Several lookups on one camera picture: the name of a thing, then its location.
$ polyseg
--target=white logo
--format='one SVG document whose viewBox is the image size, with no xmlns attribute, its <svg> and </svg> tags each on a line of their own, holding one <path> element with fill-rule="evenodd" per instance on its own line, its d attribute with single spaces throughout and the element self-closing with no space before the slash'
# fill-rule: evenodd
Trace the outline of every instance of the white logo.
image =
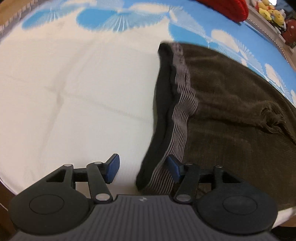
<svg viewBox="0 0 296 241">
<path fill-rule="evenodd" d="M 139 200 L 140 200 L 141 202 L 145 202 L 145 201 L 147 201 L 148 199 L 145 198 L 145 197 L 142 197 L 142 198 L 140 198 Z"/>
</svg>

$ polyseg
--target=white light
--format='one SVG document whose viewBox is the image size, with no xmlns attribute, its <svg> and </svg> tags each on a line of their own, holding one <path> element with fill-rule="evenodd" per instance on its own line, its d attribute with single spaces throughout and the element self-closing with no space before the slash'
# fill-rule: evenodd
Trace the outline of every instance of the white light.
<svg viewBox="0 0 296 241">
<path fill-rule="evenodd" d="M 274 6 L 276 5 L 276 0 L 269 0 L 269 2 Z"/>
</svg>

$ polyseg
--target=dark brown fabric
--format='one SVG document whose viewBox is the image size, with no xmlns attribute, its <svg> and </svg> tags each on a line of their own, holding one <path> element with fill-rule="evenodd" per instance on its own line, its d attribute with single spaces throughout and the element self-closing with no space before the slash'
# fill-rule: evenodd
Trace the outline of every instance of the dark brown fabric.
<svg viewBox="0 0 296 241">
<path fill-rule="evenodd" d="M 199 100 L 184 162 L 216 164 L 296 206 L 296 108 L 266 80 L 207 48 L 182 45 Z"/>
</svg>

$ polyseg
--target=ironing board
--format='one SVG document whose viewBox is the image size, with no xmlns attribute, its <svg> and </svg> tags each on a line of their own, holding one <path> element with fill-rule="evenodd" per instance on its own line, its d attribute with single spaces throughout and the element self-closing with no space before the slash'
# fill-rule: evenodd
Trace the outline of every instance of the ironing board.
<svg viewBox="0 0 296 241">
<path fill-rule="evenodd" d="M 33 0 L 14 19 L 0 39 L 0 177 L 15 194 L 65 163 L 113 153 L 121 167 L 111 193 L 137 194 L 162 41 L 219 51 L 296 105 L 295 72 L 272 41 L 195 1 Z"/>
</svg>

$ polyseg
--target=blue patterned fabric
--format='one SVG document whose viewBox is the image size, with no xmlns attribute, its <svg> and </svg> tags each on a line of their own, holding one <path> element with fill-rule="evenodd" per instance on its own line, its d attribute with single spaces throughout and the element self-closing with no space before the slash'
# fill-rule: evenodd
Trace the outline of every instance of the blue patterned fabric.
<svg viewBox="0 0 296 241">
<path fill-rule="evenodd" d="M 172 41 L 205 46 L 240 62 L 265 78 L 296 105 L 296 75 L 278 49 L 249 24 L 234 23 L 196 1 L 54 1 L 26 18 L 22 28 L 30 30 L 50 24 L 73 12 L 76 24 L 93 32 L 122 34 L 156 26 L 166 20 Z"/>
</svg>

